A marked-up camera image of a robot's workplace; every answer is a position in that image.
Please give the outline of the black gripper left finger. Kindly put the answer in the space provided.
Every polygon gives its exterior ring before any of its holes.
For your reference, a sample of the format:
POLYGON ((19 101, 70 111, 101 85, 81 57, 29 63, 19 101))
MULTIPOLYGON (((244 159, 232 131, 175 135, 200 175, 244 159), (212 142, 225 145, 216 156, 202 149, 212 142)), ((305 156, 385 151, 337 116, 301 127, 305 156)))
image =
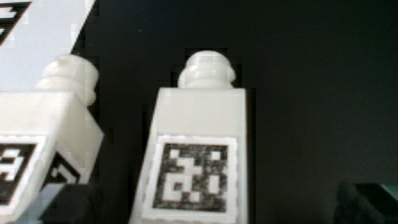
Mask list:
POLYGON ((47 184, 40 191, 44 209, 37 224, 99 224, 101 186, 97 184, 47 184))

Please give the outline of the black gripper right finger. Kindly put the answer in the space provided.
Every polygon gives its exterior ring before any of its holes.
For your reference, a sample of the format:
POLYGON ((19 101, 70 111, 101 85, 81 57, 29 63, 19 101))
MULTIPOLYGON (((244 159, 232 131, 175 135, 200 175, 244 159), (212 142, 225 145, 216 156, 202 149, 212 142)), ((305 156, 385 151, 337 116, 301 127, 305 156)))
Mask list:
POLYGON ((342 182, 335 199, 335 224, 398 224, 398 184, 342 182))

